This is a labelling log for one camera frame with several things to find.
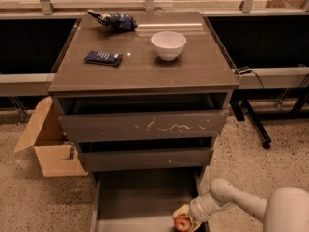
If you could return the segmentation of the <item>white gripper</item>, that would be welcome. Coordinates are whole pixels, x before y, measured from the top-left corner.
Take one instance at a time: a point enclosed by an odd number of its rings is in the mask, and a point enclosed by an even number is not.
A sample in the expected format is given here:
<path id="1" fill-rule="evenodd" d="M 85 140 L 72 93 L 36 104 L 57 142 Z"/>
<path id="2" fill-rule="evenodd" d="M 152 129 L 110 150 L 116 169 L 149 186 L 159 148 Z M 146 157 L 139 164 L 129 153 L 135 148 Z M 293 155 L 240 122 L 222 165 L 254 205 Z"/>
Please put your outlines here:
<path id="1" fill-rule="evenodd" d="M 209 195 L 203 195 L 194 198 L 189 205 L 185 204 L 180 206 L 173 213 L 172 219 L 190 218 L 190 216 L 194 220 L 188 232 L 195 232 L 201 226 L 202 222 L 207 222 L 211 217 L 211 197 Z"/>

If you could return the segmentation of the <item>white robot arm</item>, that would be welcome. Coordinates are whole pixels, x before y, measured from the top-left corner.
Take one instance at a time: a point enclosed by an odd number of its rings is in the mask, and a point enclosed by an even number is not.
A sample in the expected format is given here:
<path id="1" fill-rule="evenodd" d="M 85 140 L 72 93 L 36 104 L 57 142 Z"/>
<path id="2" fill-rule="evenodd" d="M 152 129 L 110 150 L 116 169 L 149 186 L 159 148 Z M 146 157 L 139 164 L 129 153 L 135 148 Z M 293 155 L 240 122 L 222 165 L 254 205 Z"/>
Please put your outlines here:
<path id="1" fill-rule="evenodd" d="M 269 199 L 240 191 L 223 179 L 214 179 L 210 190 L 182 205 L 172 219 L 178 232 L 195 232 L 211 215 L 236 205 L 263 225 L 263 232 L 309 232 L 309 193 L 282 187 Z"/>

